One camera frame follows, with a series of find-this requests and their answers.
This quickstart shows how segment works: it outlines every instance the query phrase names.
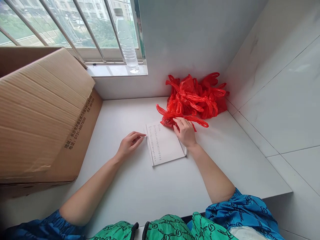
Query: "hand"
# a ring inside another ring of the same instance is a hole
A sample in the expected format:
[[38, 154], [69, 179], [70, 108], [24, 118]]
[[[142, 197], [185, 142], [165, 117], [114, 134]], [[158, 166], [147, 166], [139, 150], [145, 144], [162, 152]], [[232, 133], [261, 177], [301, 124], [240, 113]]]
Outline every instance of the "hand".
[[180, 117], [174, 118], [173, 120], [177, 123], [180, 131], [175, 125], [173, 125], [173, 130], [182, 144], [187, 148], [196, 145], [197, 141], [192, 122]]
[[120, 159], [125, 159], [130, 156], [142, 143], [144, 139], [143, 137], [145, 136], [146, 135], [143, 133], [134, 131], [129, 133], [124, 139], [122, 139], [116, 156], [118, 156]]

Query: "white ledge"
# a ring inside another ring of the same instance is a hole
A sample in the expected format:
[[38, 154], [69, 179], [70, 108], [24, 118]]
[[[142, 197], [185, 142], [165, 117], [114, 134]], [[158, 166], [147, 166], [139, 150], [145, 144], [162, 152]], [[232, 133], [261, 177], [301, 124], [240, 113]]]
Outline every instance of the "white ledge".
[[139, 65], [137, 74], [130, 73], [127, 65], [88, 65], [87, 72], [91, 77], [118, 77], [118, 76], [141, 76], [148, 75], [147, 65]]

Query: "paper sheet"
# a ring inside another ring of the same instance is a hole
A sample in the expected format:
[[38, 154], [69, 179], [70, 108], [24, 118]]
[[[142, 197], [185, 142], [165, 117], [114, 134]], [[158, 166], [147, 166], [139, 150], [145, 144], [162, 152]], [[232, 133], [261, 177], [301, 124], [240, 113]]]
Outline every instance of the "paper sheet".
[[155, 122], [146, 125], [153, 166], [184, 157], [180, 142], [173, 130]]

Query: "plastic water bottle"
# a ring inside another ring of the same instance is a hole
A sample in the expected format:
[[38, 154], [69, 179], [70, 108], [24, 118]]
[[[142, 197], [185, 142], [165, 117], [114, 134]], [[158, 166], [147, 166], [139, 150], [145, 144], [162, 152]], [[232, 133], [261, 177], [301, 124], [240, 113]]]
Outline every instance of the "plastic water bottle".
[[117, 18], [117, 33], [124, 58], [130, 73], [136, 74], [139, 72], [139, 64], [128, 21], [124, 19], [121, 8], [115, 8], [114, 13]]

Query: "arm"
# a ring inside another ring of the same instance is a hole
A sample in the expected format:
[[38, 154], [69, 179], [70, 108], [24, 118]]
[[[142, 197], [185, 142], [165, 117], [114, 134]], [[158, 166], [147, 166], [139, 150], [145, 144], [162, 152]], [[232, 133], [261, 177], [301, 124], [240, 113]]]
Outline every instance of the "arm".
[[59, 209], [60, 215], [75, 226], [86, 225], [124, 160], [141, 144], [145, 134], [132, 132], [120, 144], [117, 154], [106, 162]]
[[196, 142], [192, 123], [184, 118], [174, 118], [173, 120], [180, 129], [179, 131], [176, 126], [173, 126], [174, 132], [196, 162], [212, 203], [229, 200], [235, 192], [235, 187]]

